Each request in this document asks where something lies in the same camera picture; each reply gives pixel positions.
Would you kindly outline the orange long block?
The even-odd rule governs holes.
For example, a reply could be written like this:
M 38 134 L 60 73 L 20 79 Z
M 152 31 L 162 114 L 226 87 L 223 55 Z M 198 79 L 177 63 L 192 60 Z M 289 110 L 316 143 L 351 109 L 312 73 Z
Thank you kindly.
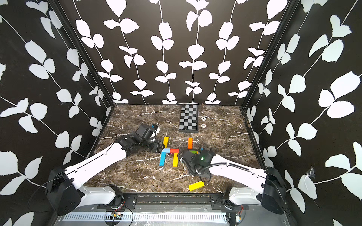
M 193 149 L 193 138 L 188 138 L 188 150 Z

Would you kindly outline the yellow long block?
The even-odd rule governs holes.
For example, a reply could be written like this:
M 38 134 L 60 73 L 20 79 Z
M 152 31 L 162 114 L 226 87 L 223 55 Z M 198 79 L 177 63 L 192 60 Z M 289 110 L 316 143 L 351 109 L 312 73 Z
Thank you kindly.
M 169 137 L 164 137 L 164 140 L 163 140 L 164 148 L 167 148 L 168 140 L 169 140 Z

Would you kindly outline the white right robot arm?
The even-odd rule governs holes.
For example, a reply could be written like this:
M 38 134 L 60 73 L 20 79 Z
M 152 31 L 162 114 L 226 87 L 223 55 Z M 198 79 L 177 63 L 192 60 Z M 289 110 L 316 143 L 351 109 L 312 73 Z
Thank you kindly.
M 185 150 L 178 154 L 190 175 L 211 180 L 220 176 L 243 184 L 226 192 L 226 200 L 234 205 L 261 205 L 274 214 L 284 214 L 287 186 L 280 173 L 272 167 L 256 169 L 227 160 L 212 149 Z

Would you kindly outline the teal long block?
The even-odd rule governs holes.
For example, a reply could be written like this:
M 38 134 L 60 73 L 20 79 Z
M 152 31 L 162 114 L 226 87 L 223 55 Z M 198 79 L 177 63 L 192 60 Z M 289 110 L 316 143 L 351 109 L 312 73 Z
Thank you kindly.
M 160 167 L 164 167 L 165 159 L 166 159 L 166 153 L 165 153 L 165 152 L 162 152 L 162 153 L 161 153 L 161 157 L 160 157 L 160 162 L 159 162 L 159 166 L 160 166 Z

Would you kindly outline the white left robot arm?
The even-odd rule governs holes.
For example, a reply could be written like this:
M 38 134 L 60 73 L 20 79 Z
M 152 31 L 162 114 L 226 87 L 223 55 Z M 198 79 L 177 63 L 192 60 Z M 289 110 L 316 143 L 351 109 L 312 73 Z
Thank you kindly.
M 123 194 L 115 185 L 87 187 L 84 184 L 110 165 L 139 152 L 160 153 L 165 145 L 160 140 L 121 136 L 92 157 L 63 169 L 54 168 L 49 174 L 45 194 L 52 208 L 64 216 L 76 208 L 103 204 L 118 208 Z

